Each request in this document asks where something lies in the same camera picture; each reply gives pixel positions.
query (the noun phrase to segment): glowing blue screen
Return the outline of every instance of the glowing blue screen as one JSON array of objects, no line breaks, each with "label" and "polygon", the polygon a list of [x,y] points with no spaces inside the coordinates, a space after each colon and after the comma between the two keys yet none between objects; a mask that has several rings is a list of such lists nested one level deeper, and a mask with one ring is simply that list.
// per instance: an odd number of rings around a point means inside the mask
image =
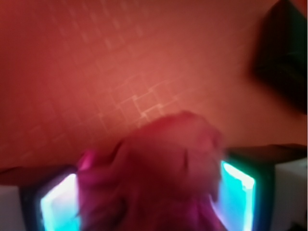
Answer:
[{"label": "glowing blue screen", "polygon": [[256,180],[225,161],[221,162],[221,176],[214,211],[227,230],[251,231]]},{"label": "glowing blue screen", "polygon": [[70,174],[41,199],[45,231],[80,230],[77,192],[76,174]]}]

